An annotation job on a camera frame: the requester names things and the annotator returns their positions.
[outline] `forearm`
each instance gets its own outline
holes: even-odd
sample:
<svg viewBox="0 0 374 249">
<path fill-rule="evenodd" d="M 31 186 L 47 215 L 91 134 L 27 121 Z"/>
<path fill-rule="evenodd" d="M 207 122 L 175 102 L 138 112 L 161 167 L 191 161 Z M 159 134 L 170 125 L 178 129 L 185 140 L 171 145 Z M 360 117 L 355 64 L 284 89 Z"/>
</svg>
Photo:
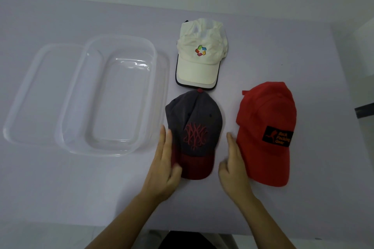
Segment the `forearm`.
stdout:
<svg viewBox="0 0 374 249">
<path fill-rule="evenodd" d="M 260 200 L 255 196 L 240 203 L 239 209 L 251 228 L 259 249 L 295 249 Z"/>
<path fill-rule="evenodd" d="M 130 249 L 157 205 L 140 196 L 108 225 L 86 249 Z"/>
</svg>

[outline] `baseball cap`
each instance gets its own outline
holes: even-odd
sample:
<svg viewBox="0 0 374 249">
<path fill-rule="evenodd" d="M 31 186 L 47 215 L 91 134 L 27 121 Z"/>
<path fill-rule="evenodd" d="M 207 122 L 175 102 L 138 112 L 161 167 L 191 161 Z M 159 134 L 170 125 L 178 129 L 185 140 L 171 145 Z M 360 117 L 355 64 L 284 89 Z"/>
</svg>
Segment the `baseball cap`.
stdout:
<svg viewBox="0 0 374 249">
<path fill-rule="evenodd" d="M 281 187 L 289 179 L 289 145 L 296 125 L 296 106 L 283 82 L 265 82 L 243 91 L 236 123 L 236 142 L 247 174 L 260 183 Z"/>
<path fill-rule="evenodd" d="M 182 177 L 199 180 L 214 166 L 215 147 L 222 129 L 217 103 L 202 89 L 184 93 L 166 107 L 166 119 L 173 134 L 172 165 L 182 167 Z"/>
<path fill-rule="evenodd" d="M 177 42 L 177 82 L 213 88 L 227 48 L 226 33 L 221 22 L 204 18 L 184 22 Z"/>
</svg>

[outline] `logo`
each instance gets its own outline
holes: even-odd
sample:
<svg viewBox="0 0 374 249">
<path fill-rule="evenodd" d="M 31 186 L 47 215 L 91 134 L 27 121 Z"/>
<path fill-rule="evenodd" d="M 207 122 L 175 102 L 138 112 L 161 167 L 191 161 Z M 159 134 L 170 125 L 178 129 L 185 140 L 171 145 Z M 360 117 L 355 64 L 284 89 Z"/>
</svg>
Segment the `logo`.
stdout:
<svg viewBox="0 0 374 249">
<path fill-rule="evenodd" d="M 195 49 L 195 52 L 198 54 L 198 56 L 202 56 L 206 54 L 206 47 L 203 47 L 202 45 L 199 45 L 197 49 Z"/>
<path fill-rule="evenodd" d="M 262 140 L 266 143 L 289 147 L 293 134 L 294 133 L 292 131 L 285 131 L 267 126 Z"/>
<path fill-rule="evenodd" d="M 206 135 L 208 133 L 205 126 L 202 126 L 201 124 L 196 126 L 195 123 L 193 125 L 189 123 L 186 125 L 184 130 L 187 131 L 187 135 L 184 137 L 183 141 L 187 143 L 193 151 L 196 150 L 196 148 L 205 145 Z"/>
</svg>

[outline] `white table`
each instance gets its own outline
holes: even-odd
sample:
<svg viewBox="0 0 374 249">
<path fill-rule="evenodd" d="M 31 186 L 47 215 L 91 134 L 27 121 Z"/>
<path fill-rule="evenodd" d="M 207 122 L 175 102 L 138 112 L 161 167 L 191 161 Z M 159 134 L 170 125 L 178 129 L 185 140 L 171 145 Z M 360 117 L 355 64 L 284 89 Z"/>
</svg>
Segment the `white table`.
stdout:
<svg viewBox="0 0 374 249">
<path fill-rule="evenodd" d="M 289 237 L 372 238 L 373 171 L 328 24 L 72 0 L 0 4 L 1 123 L 45 44 L 84 44 L 102 33 L 147 38 L 170 61 L 169 103 L 189 90 L 174 79 L 181 23 L 199 17 L 223 22 L 229 51 L 217 87 L 209 92 L 224 122 L 213 172 L 204 180 L 182 181 L 147 227 L 250 234 L 218 181 L 218 163 L 227 155 L 223 134 L 238 131 L 242 90 L 284 81 L 298 112 L 290 180 L 283 188 L 253 182 L 255 194 Z M 0 218 L 107 225 L 140 190 L 154 147 L 97 158 L 16 146 L 0 138 Z"/>
</svg>

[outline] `hand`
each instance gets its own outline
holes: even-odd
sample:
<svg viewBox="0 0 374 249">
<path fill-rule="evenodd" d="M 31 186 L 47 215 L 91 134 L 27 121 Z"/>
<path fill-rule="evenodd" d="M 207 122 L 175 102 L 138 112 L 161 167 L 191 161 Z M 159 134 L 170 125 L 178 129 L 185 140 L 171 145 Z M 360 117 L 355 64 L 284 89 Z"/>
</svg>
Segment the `hand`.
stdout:
<svg viewBox="0 0 374 249">
<path fill-rule="evenodd" d="M 169 129 L 166 133 L 165 126 L 162 125 L 154 159 L 139 193 L 141 198 L 154 203 L 156 206 L 174 193 L 181 180 L 182 167 L 176 163 L 171 168 L 172 141 L 171 130 Z"/>
<path fill-rule="evenodd" d="M 240 207 L 256 198 L 252 192 L 239 147 L 231 133 L 227 133 L 226 137 L 228 142 L 228 160 L 220 163 L 218 176 L 223 190 Z"/>
</svg>

